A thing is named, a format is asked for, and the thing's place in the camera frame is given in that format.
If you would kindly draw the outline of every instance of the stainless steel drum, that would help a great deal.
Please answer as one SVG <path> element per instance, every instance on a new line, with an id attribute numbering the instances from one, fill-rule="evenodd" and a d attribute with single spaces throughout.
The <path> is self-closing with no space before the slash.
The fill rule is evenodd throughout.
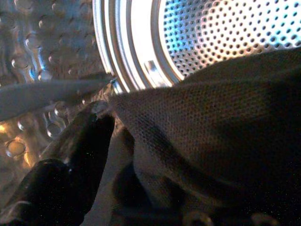
<path id="1" fill-rule="evenodd" d="M 1 0 L 0 89 L 103 71 L 92 0 Z M 74 111 L 83 106 L 74 104 Z M 68 124 L 66 103 L 0 121 L 0 208 Z"/>
<path id="2" fill-rule="evenodd" d="M 119 91 L 171 86 L 235 57 L 301 47 L 299 0 L 94 0 Z"/>

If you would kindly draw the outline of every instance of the dark cloth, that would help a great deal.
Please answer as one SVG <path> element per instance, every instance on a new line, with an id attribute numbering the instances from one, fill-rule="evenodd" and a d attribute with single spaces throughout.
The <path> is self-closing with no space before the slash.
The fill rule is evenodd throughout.
<path id="1" fill-rule="evenodd" d="M 172 88 L 114 97 L 114 137 L 85 225 L 114 210 L 209 215 L 243 206 L 280 221 L 300 203 L 301 49 L 210 66 Z"/>

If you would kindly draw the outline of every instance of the textured fabric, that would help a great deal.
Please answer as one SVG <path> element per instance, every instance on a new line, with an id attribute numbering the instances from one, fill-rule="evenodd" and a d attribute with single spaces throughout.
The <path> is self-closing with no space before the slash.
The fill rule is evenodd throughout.
<path id="1" fill-rule="evenodd" d="M 243 205 L 281 220 L 286 210 L 295 217 L 299 212 L 291 207 L 301 197 L 300 62 L 300 48 L 244 57 L 213 65 L 172 88 L 112 98 L 111 108 L 132 136 L 123 142 L 134 145 L 110 151 L 118 157 L 108 159 L 98 199 L 115 203 L 95 207 L 109 213 L 126 205 L 121 200 L 131 192 L 117 192 L 116 200 L 116 191 L 131 191 L 135 184 L 136 194 L 145 191 L 150 201 L 131 197 L 136 207 L 212 214 Z M 122 158 L 127 164 L 116 160 Z M 137 180 L 120 183 L 125 175 Z M 107 183 L 119 186 L 107 190 Z M 100 214 L 102 222 L 106 219 L 102 225 L 110 217 Z"/>

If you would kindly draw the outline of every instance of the embossed dimple pattern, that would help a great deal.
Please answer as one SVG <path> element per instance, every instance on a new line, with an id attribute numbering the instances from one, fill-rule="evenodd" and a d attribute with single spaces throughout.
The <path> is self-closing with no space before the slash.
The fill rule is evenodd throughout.
<path id="1" fill-rule="evenodd" d="M 103 72 L 103 66 L 92 0 L 0 0 L 0 89 L 97 72 Z M 0 122 L 0 208 L 41 151 L 66 127 L 68 107 L 84 106 L 78 103 L 53 104 Z"/>

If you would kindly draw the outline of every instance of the black fabric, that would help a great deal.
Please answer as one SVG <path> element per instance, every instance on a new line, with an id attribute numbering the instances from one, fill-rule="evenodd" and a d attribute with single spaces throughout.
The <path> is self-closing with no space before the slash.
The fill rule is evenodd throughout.
<path id="1" fill-rule="evenodd" d="M 129 133 L 109 151 L 94 205 L 100 225 L 127 206 L 209 215 L 244 206 L 286 225 L 297 219 L 300 62 L 300 48 L 244 57 L 112 98 Z"/>

